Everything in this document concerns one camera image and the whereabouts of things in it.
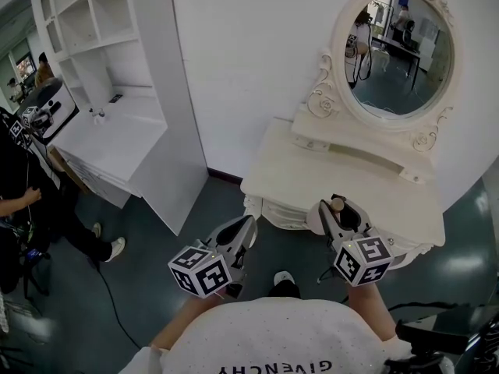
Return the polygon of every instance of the white sneaker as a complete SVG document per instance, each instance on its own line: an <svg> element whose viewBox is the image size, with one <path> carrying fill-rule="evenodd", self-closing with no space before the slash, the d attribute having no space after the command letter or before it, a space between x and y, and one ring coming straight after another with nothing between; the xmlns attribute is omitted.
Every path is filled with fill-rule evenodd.
<svg viewBox="0 0 499 374"><path fill-rule="evenodd" d="M106 260L106 262L111 262L116 256L122 253L123 249L125 249L125 244L126 240L123 237L120 237L116 241L113 241L111 243L112 246L111 256L109 256L109 259Z"/></svg>
<svg viewBox="0 0 499 374"><path fill-rule="evenodd" d="M277 272L274 276L274 286L284 280L290 280L293 284L296 284L295 279L293 278L291 273L289 273L288 271L280 271Z"/></svg>
<svg viewBox="0 0 499 374"><path fill-rule="evenodd" d="M95 234L98 240L101 239L102 235L102 226L99 222L94 223L94 226L92 227L92 232Z"/></svg>

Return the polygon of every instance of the white t-shirt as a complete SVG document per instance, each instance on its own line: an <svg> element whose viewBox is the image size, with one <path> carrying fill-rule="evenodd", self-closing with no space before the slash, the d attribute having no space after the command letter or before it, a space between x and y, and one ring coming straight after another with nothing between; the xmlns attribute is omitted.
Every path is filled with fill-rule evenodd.
<svg viewBox="0 0 499 374"><path fill-rule="evenodd" d="M397 24L395 29L403 31L405 29L405 25L407 24L407 21L409 21L411 19L411 16L409 15L409 11L401 9L400 13L398 14L398 18L399 19L403 18L404 20L400 21L400 23Z"/></svg>
<svg viewBox="0 0 499 374"><path fill-rule="evenodd" d="M350 30L350 35L357 37L357 43L364 43L369 47L369 25L367 25L366 23L363 23L360 26L353 24L352 29ZM355 79L357 79L360 70L360 60L360 55L353 56L351 58L345 56L345 73L346 79L349 82L355 82Z"/></svg>
<svg viewBox="0 0 499 374"><path fill-rule="evenodd" d="M347 306L262 298L205 312L170 351L143 348L121 374L368 374L409 355L410 344L382 342Z"/></svg>

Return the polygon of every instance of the hand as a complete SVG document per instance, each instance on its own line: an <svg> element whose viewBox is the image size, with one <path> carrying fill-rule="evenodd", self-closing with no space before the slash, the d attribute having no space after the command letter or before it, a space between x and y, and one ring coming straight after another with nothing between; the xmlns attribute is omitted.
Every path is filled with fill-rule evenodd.
<svg viewBox="0 0 499 374"><path fill-rule="evenodd" d="M32 203L36 203L40 199L41 199L40 189L33 190L33 187L29 187L29 189L26 190L23 196L23 201L26 204L26 206L29 206Z"/></svg>

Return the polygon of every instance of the window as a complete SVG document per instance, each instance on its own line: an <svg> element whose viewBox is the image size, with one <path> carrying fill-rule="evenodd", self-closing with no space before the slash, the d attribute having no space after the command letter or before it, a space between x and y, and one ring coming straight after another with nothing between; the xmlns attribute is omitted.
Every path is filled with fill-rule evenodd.
<svg viewBox="0 0 499 374"><path fill-rule="evenodd" d="M26 80L29 75L35 72L33 58L31 57L31 53L26 54L20 60L17 61L17 70L19 71L19 75L22 80Z"/></svg>

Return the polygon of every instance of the white wall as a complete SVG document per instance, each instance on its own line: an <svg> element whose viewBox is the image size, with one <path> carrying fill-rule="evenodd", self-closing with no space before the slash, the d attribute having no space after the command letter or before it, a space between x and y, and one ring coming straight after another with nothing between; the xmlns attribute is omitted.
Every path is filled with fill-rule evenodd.
<svg viewBox="0 0 499 374"><path fill-rule="evenodd" d="M499 0L447 1L462 35L464 73L434 148L445 209L499 154L499 26L487 25L497 22ZM292 119L305 99L346 2L175 0L208 167L246 175L269 120Z"/></svg>
<svg viewBox="0 0 499 374"><path fill-rule="evenodd" d="M30 46L31 56L33 57L34 64L38 69L38 66L40 65L38 62L38 57L40 57L40 54L44 52L44 46L41 45L40 36L38 35L36 27L34 27L27 34L27 40L28 45Z"/></svg>

